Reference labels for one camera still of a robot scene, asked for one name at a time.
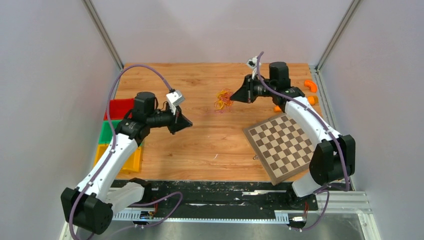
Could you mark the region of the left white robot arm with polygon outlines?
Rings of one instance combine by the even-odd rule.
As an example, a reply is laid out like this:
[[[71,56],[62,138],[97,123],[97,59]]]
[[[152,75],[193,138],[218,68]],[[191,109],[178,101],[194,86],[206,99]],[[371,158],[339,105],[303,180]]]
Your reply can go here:
[[[70,229],[77,226],[101,235],[113,216],[125,208],[153,205],[152,187],[145,180],[133,178],[123,187],[109,190],[125,162],[152,128],[166,127],[174,135],[192,127],[193,123],[180,108],[184,100],[179,90],[171,89],[166,95],[165,108],[159,109],[154,93],[142,91],[136,95],[132,109],[111,128],[111,141],[93,169],[75,188],[65,188],[60,196]]]

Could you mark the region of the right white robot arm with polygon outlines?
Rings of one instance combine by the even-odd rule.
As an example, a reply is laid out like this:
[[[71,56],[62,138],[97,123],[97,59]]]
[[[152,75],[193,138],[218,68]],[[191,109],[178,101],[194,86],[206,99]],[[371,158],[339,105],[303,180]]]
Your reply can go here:
[[[253,103],[258,97],[271,97],[283,113],[291,117],[311,140],[314,147],[309,173],[292,183],[285,195],[286,204],[298,209],[306,197],[331,186],[335,180],[345,180],[344,191],[350,189],[349,177],[355,172],[356,142],[351,135],[342,135],[327,124],[312,108],[305,94],[291,85],[289,67],[285,62],[269,64],[269,77],[260,74],[260,58],[247,61],[252,73],[245,76],[242,86],[230,97],[241,103]]]

